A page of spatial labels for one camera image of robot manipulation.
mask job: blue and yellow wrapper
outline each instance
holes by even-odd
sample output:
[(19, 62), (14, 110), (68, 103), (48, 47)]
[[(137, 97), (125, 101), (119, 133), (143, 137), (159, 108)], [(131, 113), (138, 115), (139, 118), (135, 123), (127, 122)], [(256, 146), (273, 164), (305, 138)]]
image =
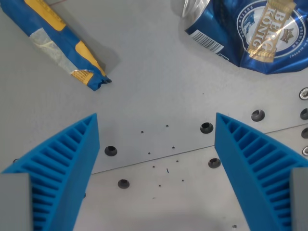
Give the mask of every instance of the blue and yellow wrapper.
[(0, 0), (3, 11), (69, 74), (97, 90), (110, 83), (97, 60), (44, 0)]

